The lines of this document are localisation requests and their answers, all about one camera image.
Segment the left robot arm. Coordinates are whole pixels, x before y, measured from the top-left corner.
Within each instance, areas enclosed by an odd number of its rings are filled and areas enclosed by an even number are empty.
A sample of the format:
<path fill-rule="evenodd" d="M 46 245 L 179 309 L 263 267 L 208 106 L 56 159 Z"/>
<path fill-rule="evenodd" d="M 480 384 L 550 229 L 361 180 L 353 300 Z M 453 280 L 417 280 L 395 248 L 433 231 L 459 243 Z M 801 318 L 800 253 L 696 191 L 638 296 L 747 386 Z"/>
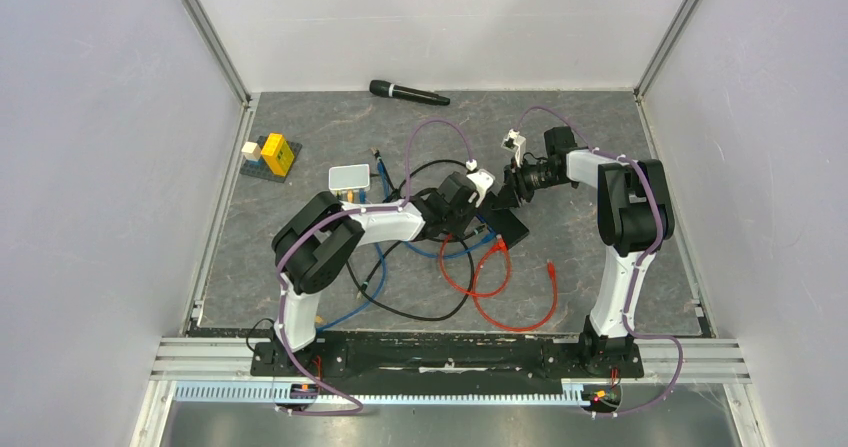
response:
<path fill-rule="evenodd" d="M 291 375 L 311 368 L 321 292 L 358 247 L 441 234 L 457 239 L 494 182 L 483 169 L 453 172 L 433 191 L 380 204 L 344 202 L 330 191 L 316 194 L 272 240 L 281 286 L 276 363 Z"/>

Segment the white network switch box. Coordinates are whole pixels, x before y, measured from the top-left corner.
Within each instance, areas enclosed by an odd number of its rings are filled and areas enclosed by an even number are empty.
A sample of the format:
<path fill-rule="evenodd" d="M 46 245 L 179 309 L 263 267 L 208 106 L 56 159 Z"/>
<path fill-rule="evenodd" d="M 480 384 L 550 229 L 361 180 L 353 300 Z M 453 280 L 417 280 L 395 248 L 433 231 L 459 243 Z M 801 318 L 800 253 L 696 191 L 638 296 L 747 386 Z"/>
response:
<path fill-rule="evenodd" d="M 333 193 L 365 191 L 370 189 L 371 169 L 367 163 L 331 167 L 328 171 L 328 189 Z"/>

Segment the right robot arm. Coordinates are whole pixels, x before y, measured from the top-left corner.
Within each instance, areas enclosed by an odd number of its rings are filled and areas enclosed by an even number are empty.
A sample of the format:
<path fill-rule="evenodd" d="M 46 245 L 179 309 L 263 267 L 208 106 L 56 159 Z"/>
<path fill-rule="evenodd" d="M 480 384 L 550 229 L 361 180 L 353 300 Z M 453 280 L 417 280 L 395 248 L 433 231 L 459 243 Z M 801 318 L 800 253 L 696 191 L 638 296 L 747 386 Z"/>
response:
<path fill-rule="evenodd" d="M 526 139 L 509 131 L 502 146 L 513 158 L 504 169 L 496 208 L 517 208 L 538 190 L 570 184 L 591 187 L 597 197 L 597 228 L 606 247 L 601 287 L 579 336 L 577 359 L 591 375 L 634 359 L 634 312 L 662 243 L 674 232 L 675 218 L 665 171 L 658 160 L 637 161 L 598 147 L 578 146 L 570 127 L 544 134 L 546 153 L 533 162 Z"/>

